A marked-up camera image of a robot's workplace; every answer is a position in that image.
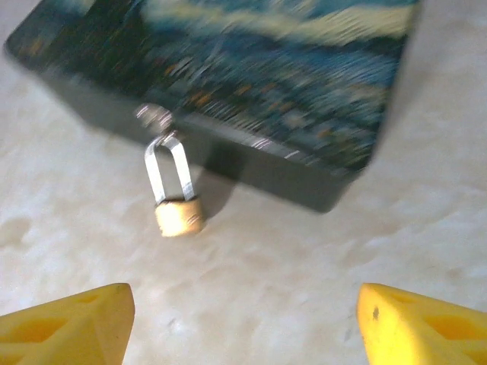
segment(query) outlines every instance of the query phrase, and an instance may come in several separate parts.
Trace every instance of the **padlock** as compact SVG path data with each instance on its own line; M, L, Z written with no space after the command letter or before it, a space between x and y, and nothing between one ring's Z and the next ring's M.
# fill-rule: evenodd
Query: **padlock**
M156 200L155 216L162 236L174 237L199 233L205 225L202 206L193 188L184 147L177 139L175 131L170 130L171 115L165 109L151 104L142 106L135 114L145 119L146 125L157 122L156 129L161 133L161 136L153 140L145 150L145 166ZM156 149L160 146L167 148L173 156L183 190L182 198L166 197L155 155Z

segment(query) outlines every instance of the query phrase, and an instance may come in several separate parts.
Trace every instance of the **white floor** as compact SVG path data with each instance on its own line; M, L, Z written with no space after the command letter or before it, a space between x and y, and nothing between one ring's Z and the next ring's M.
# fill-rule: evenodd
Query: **white floor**
M1 0L2 42L36 2ZM384 143L331 213L237 186L181 240L159 236L142 146L0 59L0 313L129 282L126 364L257 365L366 364L363 282L487 311L486 34L485 0L426 2Z

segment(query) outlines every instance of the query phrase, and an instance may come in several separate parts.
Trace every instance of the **yellow plastic object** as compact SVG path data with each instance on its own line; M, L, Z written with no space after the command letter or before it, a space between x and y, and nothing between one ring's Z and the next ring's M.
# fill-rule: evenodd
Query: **yellow plastic object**
M487 365L487 313L364 284L357 317L371 365Z
M120 365L135 308L112 284L0 317L0 365Z

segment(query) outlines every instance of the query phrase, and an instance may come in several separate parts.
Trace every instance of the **brass padlock body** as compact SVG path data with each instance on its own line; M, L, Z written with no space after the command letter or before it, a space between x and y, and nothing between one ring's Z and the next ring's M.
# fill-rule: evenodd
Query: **brass padlock body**
M155 216L164 237L196 234L205 226L201 202L197 196L189 201L164 200L156 207Z

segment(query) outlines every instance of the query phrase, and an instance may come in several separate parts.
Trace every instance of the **padlock shackle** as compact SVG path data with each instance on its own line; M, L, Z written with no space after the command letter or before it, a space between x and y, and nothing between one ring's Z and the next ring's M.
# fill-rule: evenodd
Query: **padlock shackle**
M147 167L147 173L149 175L149 180L151 181L151 187L154 192L156 203L159 205L162 201L166 200L166 192L164 191L164 185L162 183L161 171L159 170L158 159L155 156L155 150L159 146L167 148L173 155L184 199L189 201L195 198L184 147L181 142L170 133L169 135L157 137L145 150L145 166Z

